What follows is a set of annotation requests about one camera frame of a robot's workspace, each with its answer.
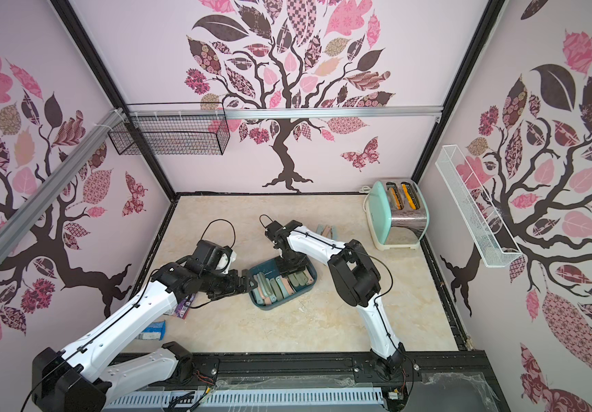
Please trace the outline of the teal plastic storage box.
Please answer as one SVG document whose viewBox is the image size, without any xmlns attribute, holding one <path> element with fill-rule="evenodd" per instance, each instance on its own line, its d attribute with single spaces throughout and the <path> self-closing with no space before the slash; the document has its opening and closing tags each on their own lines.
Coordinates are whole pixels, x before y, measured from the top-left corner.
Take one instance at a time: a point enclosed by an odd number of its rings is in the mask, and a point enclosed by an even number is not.
<svg viewBox="0 0 592 412">
<path fill-rule="evenodd" d="M 248 270 L 256 287 L 249 292 L 251 303 L 264 311 L 275 309 L 310 292 L 317 281 L 316 270 L 306 257 L 304 264 L 287 274 L 279 266 L 280 258 L 270 259 Z"/>
</svg>

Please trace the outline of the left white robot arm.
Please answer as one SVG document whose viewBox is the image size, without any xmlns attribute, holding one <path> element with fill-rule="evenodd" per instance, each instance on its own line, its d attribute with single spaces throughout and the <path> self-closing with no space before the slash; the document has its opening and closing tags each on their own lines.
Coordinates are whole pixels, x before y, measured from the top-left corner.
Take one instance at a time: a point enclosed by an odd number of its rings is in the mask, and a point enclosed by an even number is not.
<svg viewBox="0 0 592 412">
<path fill-rule="evenodd" d="M 174 372 L 188 377 L 189 352 L 167 343 L 150 355 L 116 366 L 112 361 L 161 315 L 185 297 L 207 293 L 212 301 L 256 288 L 247 271 L 191 271 L 168 263 L 152 275 L 142 292 L 117 312 L 60 351 L 45 348 L 32 362 L 27 403 L 42 411 L 100 411 L 133 391 L 166 380 Z"/>
</svg>

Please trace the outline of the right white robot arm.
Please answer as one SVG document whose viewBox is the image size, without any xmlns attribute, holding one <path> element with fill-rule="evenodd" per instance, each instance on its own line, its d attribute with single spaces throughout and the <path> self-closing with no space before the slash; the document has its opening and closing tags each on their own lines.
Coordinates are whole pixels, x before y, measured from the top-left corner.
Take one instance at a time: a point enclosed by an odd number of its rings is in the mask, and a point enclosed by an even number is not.
<svg viewBox="0 0 592 412">
<path fill-rule="evenodd" d="M 383 306 L 381 275 L 359 241 L 332 240 L 299 221 L 286 225 L 272 221 L 265 235 L 280 250 L 285 270 L 296 269 L 307 259 L 328 266 L 337 294 L 347 305 L 358 309 L 370 339 L 371 353 L 376 357 L 377 371 L 389 376 L 402 368 L 407 356 Z"/>
</svg>

